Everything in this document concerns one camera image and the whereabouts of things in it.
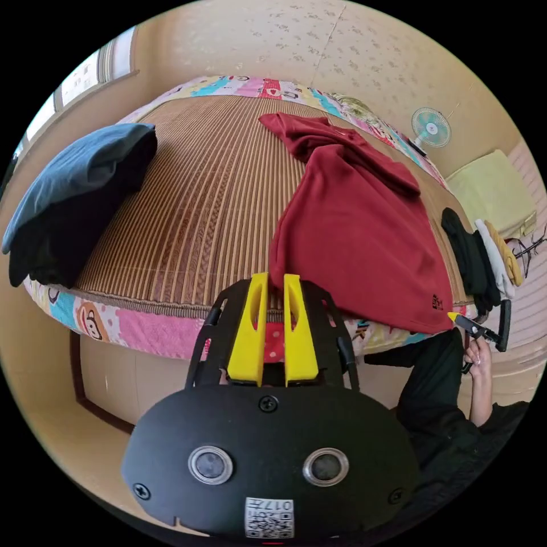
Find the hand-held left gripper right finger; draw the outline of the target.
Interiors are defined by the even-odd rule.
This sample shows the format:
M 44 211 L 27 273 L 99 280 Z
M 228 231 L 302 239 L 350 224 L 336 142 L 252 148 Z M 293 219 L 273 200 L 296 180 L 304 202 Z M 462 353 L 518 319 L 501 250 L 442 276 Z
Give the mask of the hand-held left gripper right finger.
M 283 296 L 285 384 L 313 382 L 319 367 L 300 276 L 284 275 Z

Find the person's right hand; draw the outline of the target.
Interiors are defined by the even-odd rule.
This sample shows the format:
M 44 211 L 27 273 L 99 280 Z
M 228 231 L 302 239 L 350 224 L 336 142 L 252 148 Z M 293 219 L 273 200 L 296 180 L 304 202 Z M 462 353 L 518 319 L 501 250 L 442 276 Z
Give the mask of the person's right hand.
M 468 373 L 473 381 L 492 383 L 492 353 L 487 339 L 482 336 L 470 338 L 464 362 L 470 366 Z

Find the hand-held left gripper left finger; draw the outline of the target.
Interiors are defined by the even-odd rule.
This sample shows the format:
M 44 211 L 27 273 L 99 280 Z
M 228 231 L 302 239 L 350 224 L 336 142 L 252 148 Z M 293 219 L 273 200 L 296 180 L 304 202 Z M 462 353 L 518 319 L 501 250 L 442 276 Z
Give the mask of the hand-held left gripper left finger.
M 231 382 L 260 387 L 263 379 L 268 273 L 253 274 L 243 301 L 227 375 Z

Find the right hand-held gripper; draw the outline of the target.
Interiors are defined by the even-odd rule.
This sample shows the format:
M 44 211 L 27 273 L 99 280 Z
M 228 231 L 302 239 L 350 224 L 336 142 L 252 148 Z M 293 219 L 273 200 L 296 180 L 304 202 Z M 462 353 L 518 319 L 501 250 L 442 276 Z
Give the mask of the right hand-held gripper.
M 467 348 L 467 344 L 470 338 L 479 338 L 481 336 L 488 340 L 490 348 L 493 344 L 494 348 L 500 351 L 500 332 L 495 332 L 494 330 L 487 328 L 483 324 L 479 324 L 476 321 L 467 318 L 461 313 L 448 312 L 447 316 L 455 325 L 459 326 L 464 332 L 464 352 Z M 461 369 L 462 374 L 468 374 L 469 367 L 470 366 L 467 365 L 463 359 L 463 365 Z

